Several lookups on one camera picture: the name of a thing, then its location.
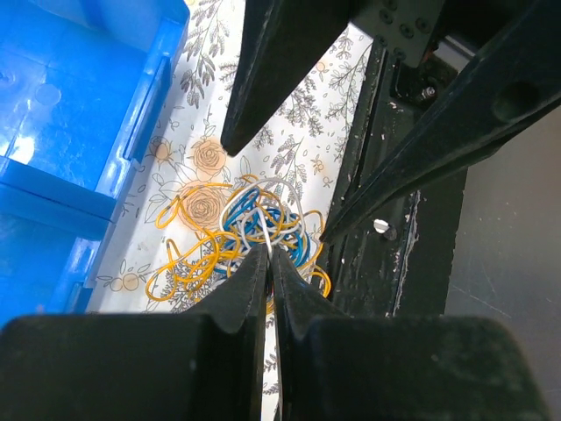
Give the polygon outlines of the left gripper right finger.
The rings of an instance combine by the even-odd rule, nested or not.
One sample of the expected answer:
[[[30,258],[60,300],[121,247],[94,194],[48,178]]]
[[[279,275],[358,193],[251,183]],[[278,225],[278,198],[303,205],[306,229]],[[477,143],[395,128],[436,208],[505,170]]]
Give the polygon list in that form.
[[[279,420],[547,420],[515,339],[476,317],[353,318],[274,249]]]

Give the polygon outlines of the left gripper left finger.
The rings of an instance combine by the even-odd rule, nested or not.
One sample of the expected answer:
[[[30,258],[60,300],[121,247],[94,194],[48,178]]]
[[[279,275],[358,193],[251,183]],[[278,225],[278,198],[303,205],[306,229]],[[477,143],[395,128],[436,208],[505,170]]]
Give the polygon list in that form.
[[[267,250],[178,313],[38,315],[1,331],[4,420],[257,420]]]

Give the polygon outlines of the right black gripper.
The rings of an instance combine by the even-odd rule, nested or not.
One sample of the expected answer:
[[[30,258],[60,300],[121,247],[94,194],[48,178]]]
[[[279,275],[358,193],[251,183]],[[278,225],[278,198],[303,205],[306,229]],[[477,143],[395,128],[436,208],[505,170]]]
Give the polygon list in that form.
[[[560,105],[558,1],[247,0],[220,138],[228,155],[255,137],[349,19],[410,68],[436,56],[464,69],[345,200],[324,243],[385,203],[484,160]]]

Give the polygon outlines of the blue plastic divided bin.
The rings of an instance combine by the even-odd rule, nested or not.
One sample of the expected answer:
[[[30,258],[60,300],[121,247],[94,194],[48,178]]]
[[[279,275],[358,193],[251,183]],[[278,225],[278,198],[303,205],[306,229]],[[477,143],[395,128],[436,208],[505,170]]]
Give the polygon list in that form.
[[[82,313],[188,34],[182,1],[1,4],[1,319]]]

